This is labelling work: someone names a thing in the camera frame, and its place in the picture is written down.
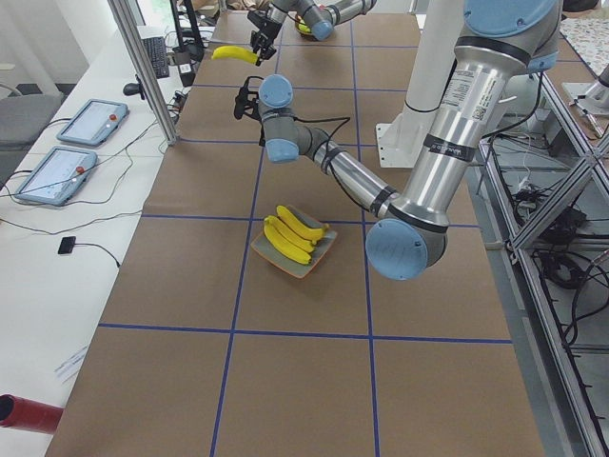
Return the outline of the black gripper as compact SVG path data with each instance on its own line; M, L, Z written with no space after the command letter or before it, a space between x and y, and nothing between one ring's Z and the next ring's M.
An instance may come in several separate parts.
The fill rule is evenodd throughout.
M267 26L250 34L250 46L252 52L256 54L256 66L260 66L264 60L270 60L276 53L274 42L284 21L283 17L267 17Z

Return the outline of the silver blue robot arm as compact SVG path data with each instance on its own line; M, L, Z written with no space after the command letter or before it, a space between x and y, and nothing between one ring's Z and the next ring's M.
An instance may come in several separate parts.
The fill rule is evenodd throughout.
M291 11L295 11L318 41L327 39L337 25L367 14L376 5L374 0L335 1L319 6L313 0L271 1L265 11L253 10L247 19L257 28L250 35L250 46L260 66L276 52L274 41Z
M403 191L388 186L324 130L298 126L292 86L279 74L267 76L258 92L266 154L274 163L306 156L332 175L377 219L365 240L372 267L393 280L417 277L445 251L447 209L505 85L556 63L561 12L559 1L465 3L455 68Z

